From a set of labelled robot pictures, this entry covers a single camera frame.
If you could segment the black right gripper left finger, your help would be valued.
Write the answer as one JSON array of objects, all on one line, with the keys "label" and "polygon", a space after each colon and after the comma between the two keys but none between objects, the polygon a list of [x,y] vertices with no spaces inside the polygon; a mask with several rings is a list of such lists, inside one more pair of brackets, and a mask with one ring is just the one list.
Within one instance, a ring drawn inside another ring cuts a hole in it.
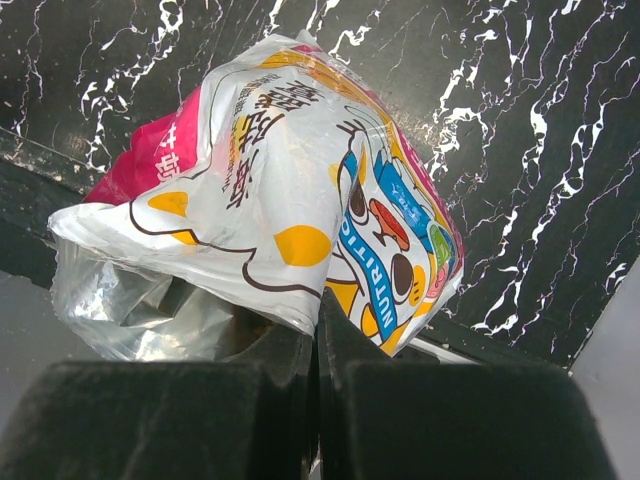
[{"label": "black right gripper left finger", "polygon": [[1,435],[5,479],[302,479],[313,340],[275,326],[208,362],[65,362]]}]

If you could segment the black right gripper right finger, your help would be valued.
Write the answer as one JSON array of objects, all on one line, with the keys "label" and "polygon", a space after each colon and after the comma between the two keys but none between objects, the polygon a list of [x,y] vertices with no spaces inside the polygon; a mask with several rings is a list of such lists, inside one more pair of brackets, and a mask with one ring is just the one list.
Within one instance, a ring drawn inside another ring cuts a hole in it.
[{"label": "black right gripper right finger", "polygon": [[569,376],[545,366],[397,360],[321,300],[319,440],[326,479],[612,479]]}]

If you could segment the pink white pet food bag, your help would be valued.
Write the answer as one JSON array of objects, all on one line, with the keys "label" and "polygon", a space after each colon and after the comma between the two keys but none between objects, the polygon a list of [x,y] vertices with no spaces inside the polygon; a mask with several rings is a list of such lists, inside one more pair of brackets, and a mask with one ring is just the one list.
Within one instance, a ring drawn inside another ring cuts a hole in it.
[{"label": "pink white pet food bag", "polygon": [[307,31],[209,72],[48,226],[56,316],[117,360],[224,357],[242,310],[312,335],[325,290],[395,355],[464,271],[417,152]]}]

